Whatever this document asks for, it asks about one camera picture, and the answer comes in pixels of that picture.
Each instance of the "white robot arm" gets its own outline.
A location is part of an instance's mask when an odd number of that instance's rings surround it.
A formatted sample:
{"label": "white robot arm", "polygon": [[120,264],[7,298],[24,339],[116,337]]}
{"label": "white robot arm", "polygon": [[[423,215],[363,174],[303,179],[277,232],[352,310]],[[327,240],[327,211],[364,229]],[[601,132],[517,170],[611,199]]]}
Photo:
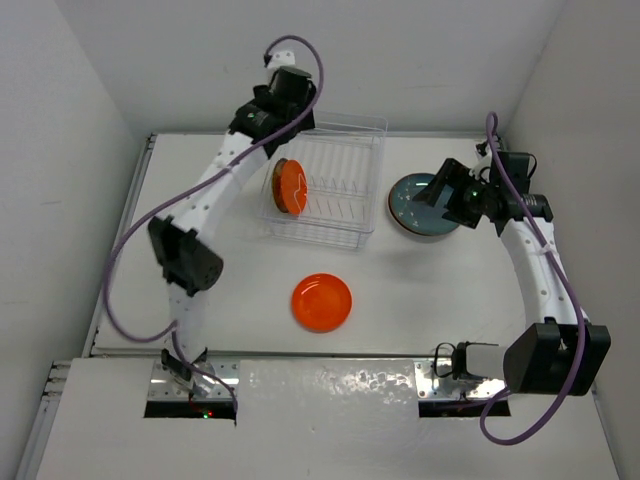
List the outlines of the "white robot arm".
{"label": "white robot arm", "polygon": [[[445,185],[453,189],[444,218],[475,228],[482,216],[494,224],[509,252],[523,296],[526,330],[509,348],[460,342],[451,355],[453,378],[465,375],[504,379],[511,393],[558,394],[577,351],[579,326],[574,305],[558,271],[564,270],[556,250],[553,214],[547,199],[529,194],[530,154],[497,152],[505,174],[531,214],[526,218],[511,188],[507,188],[486,143],[476,147],[481,162],[469,169],[455,159],[445,161],[432,182],[414,201],[435,205]],[[489,177],[483,171],[489,169]],[[547,242],[541,247],[540,233]],[[585,348],[570,395],[586,394],[611,344],[607,328],[592,325],[586,314]]]}
{"label": "white robot arm", "polygon": [[[220,151],[198,184],[213,177],[217,180],[187,197],[167,215],[156,215],[149,222],[151,243],[168,283],[171,319],[180,340],[180,353],[189,362],[204,350],[200,332],[205,291],[217,281],[223,268],[222,259],[214,253],[213,241],[222,215],[279,145],[297,132],[314,127],[310,113],[289,134],[252,149],[256,142],[299,115],[316,93],[310,75],[295,68],[293,52],[275,52],[266,68],[268,85],[255,87],[254,100],[236,112]],[[173,344],[169,350],[173,356],[181,356]]]}

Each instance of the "dark teal plate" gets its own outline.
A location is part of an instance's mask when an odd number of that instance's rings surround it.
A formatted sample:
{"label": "dark teal plate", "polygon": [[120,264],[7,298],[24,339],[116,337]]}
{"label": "dark teal plate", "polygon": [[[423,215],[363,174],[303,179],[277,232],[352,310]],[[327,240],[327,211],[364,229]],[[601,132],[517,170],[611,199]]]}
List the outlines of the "dark teal plate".
{"label": "dark teal plate", "polygon": [[453,192],[451,187],[444,187],[435,207],[411,200],[431,180],[431,173],[412,173],[398,180],[389,192],[391,215],[403,228],[417,235],[445,235],[458,227],[457,223],[442,218]]}

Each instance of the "white wall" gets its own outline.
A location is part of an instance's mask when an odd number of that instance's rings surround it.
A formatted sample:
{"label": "white wall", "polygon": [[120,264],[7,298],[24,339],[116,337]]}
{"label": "white wall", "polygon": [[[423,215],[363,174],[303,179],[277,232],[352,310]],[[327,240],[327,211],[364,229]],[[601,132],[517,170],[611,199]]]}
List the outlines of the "white wall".
{"label": "white wall", "polygon": [[262,49],[285,33],[325,60],[322,109],[383,115],[395,130],[478,130],[489,109],[511,116],[564,2],[56,1],[142,133],[226,127],[263,81]]}
{"label": "white wall", "polygon": [[80,353],[142,138],[53,0],[0,2],[0,478]]}
{"label": "white wall", "polygon": [[625,478],[640,472],[640,2],[569,0],[510,125],[540,160],[571,281],[613,346],[598,378]]}

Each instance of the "clear plastic dish rack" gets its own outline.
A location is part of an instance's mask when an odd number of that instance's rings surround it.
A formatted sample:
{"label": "clear plastic dish rack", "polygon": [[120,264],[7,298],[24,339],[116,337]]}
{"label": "clear plastic dish rack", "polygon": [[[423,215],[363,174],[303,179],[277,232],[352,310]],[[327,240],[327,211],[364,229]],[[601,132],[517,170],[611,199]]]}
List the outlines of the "clear plastic dish rack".
{"label": "clear plastic dish rack", "polygon": [[[271,157],[259,216],[275,237],[361,248],[373,233],[387,121],[314,112],[316,128],[298,134]],[[304,169],[307,203],[300,215],[276,207],[271,176],[281,158]]]}

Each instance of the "white table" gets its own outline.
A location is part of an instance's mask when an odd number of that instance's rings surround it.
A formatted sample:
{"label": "white table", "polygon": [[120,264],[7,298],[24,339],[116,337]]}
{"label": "white table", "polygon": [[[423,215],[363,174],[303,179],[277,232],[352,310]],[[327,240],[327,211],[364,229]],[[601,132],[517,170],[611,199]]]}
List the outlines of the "white table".
{"label": "white table", "polygon": [[[159,135],[133,218],[191,186],[221,139]],[[523,304],[493,226],[485,219],[476,230],[460,227],[448,237],[420,241],[397,226],[386,207],[389,190],[400,177],[435,172],[447,157],[475,162],[476,140],[387,139],[377,226],[360,252],[266,237],[256,216],[264,172],[256,174],[216,232],[216,253],[225,269],[208,292],[210,321],[203,335],[209,349],[419,355],[443,341],[510,344],[524,328]],[[346,323],[324,335],[300,328],[290,312],[294,287],[316,272],[341,277],[354,302]],[[166,286],[146,229],[123,252],[112,299],[134,334],[158,332],[169,322]],[[162,346],[132,345],[105,320],[101,318],[96,354],[155,352]]]}
{"label": "white table", "polygon": [[[567,400],[529,441],[500,447],[475,418],[418,418],[408,360],[242,362],[237,428],[142,418],[152,364],[74,360],[39,480],[617,478],[589,395]],[[403,374],[408,385],[367,388],[380,373]],[[550,399],[510,403],[512,417],[489,420],[496,435],[522,432]]]}
{"label": "white table", "polygon": [[[125,218],[188,187],[220,140],[160,135],[134,188],[135,211]],[[210,293],[203,332],[209,347],[419,356],[440,341],[512,342],[524,327],[523,305],[493,227],[485,221],[475,231],[421,242],[386,213],[386,194],[398,178],[434,172],[449,156],[471,163],[473,145],[473,139],[388,139],[377,230],[358,253],[264,237],[255,216],[257,175],[218,229],[225,271]],[[289,311],[294,286],[318,271],[342,277],[354,297],[347,322],[323,335],[300,328]],[[113,292],[133,333],[150,334],[168,322],[145,232],[124,252]],[[617,478],[591,395],[569,398],[531,440],[499,447],[484,439],[477,419],[418,418],[410,359],[242,361],[237,428],[225,420],[145,419],[153,360],[131,355],[159,347],[132,346],[102,323],[93,352],[120,358],[73,362],[38,478]],[[382,384],[380,374],[406,382]],[[374,381],[381,386],[374,389]],[[503,437],[520,433],[550,401],[517,396],[510,400],[513,416],[490,419],[490,428]]]}

